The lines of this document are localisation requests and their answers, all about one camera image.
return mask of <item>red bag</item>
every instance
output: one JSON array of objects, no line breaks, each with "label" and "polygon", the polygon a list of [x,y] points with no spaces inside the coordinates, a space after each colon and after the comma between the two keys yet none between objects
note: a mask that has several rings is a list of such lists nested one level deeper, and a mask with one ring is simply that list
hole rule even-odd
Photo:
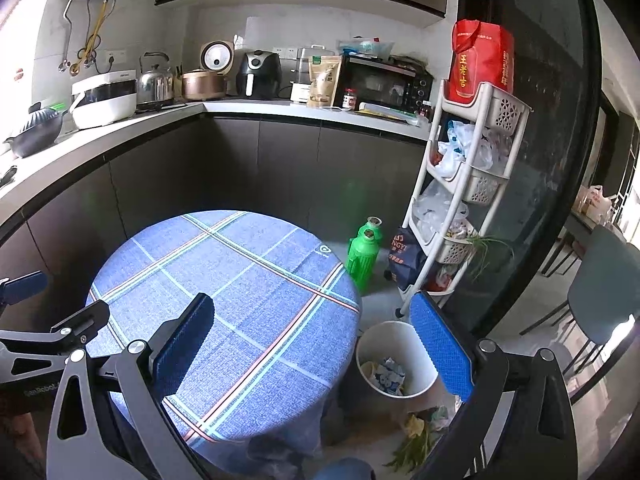
[{"label": "red bag", "polygon": [[447,99],[469,104],[482,81],[513,93],[513,36],[500,25],[460,20],[451,38],[456,59],[451,67]]}]

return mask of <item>round table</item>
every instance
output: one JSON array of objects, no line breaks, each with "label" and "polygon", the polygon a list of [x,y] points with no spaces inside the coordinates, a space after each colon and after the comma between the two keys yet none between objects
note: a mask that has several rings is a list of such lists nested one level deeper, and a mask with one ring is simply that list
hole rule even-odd
[{"label": "round table", "polygon": [[[273,473],[274,460],[313,454],[360,318],[338,258],[305,230],[256,213],[160,222],[122,245],[95,278],[87,303],[105,301],[111,317],[88,351],[148,340],[198,292],[213,298],[216,316],[178,392],[163,401],[178,432],[235,473]],[[127,416],[122,396],[113,399]]]}]

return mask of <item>silver screw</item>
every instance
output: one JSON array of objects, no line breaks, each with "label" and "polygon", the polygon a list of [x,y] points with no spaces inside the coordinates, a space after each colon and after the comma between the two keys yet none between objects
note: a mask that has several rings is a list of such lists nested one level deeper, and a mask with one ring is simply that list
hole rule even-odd
[{"label": "silver screw", "polygon": [[490,339],[482,339],[478,346],[483,352],[486,352],[487,354],[495,352],[495,343]]},{"label": "silver screw", "polygon": [[144,341],[132,341],[131,343],[129,343],[129,346],[127,347],[127,349],[129,349],[129,353],[139,354],[140,352],[142,352],[145,349],[145,342]]},{"label": "silver screw", "polygon": [[543,348],[540,351],[540,357],[542,357],[545,361],[553,361],[555,355],[551,350],[549,350],[549,348]]},{"label": "silver screw", "polygon": [[78,349],[71,352],[71,360],[75,363],[82,361],[84,359],[84,350]]}]

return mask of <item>person's leg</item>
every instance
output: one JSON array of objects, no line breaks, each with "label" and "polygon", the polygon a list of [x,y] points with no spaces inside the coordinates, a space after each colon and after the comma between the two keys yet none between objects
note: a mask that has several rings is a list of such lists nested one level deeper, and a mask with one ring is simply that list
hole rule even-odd
[{"label": "person's leg", "polygon": [[376,480],[376,474],[363,460],[343,458],[320,470],[313,480]]}]

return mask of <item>black air fryer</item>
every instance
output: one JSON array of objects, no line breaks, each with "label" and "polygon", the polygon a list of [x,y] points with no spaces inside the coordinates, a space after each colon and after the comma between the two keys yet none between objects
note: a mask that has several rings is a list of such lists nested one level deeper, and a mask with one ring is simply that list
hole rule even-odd
[{"label": "black air fryer", "polygon": [[278,54],[262,50],[244,54],[236,75],[238,97],[277,99],[281,81],[282,69]]}]

